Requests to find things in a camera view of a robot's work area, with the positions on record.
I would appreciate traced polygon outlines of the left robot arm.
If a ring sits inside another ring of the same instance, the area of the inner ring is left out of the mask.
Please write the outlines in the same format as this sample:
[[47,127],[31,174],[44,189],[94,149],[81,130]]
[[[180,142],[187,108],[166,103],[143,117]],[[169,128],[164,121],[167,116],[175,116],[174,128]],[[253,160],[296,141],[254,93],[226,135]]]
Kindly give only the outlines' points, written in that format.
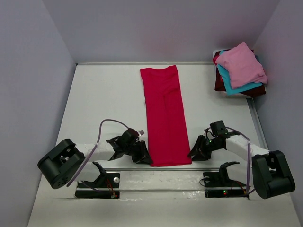
[[121,136],[106,140],[110,147],[102,147],[98,142],[92,150],[84,153],[71,139],[64,139],[38,161],[37,167],[53,189],[74,181],[99,187],[107,175],[98,162],[100,160],[113,161],[127,155],[136,164],[153,164],[145,141],[140,140],[142,134],[143,131],[129,128]]

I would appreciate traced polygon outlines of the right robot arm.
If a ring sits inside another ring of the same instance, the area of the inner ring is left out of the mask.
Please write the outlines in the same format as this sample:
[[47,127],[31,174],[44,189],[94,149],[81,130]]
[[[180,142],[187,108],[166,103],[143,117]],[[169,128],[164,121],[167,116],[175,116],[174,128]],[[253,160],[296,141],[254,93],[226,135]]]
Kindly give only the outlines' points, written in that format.
[[295,181],[282,151],[270,151],[253,144],[243,133],[225,126],[222,120],[211,123],[205,133],[198,136],[188,157],[193,161],[207,161],[212,152],[220,149],[246,161],[244,197],[256,192],[268,199],[295,191]]

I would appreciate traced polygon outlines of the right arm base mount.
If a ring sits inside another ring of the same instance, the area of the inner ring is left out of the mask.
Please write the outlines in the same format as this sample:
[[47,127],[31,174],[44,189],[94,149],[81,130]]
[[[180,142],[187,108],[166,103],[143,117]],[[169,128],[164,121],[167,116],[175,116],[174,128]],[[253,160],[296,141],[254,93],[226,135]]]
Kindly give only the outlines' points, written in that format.
[[203,178],[199,183],[205,187],[206,198],[249,197],[244,183],[229,178],[227,168],[238,164],[240,163],[235,161],[226,162],[217,172],[203,173]]

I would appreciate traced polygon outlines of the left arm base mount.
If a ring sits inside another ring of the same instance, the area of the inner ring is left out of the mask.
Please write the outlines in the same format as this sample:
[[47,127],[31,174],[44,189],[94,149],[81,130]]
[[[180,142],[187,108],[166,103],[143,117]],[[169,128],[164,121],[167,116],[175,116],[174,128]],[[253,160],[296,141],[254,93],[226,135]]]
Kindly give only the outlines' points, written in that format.
[[79,181],[75,197],[78,199],[119,199],[120,173],[107,172],[98,162],[92,162],[98,170],[98,176],[93,180]]

